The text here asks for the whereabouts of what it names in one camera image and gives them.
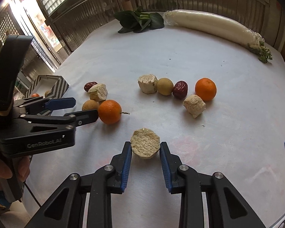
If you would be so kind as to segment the person's left hand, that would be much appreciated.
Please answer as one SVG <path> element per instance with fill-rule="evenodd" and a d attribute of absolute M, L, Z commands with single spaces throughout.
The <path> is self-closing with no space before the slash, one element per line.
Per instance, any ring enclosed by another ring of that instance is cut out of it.
<path fill-rule="evenodd" d="M 29 174 L 30 174 L 30 158 L 29 156 L 22 157 L 17 165 L 17 178 L 19 181 L 24 182 Z M 13 176 L 11 169 L 0 160 L 0 178 L 9 179 Z"/>

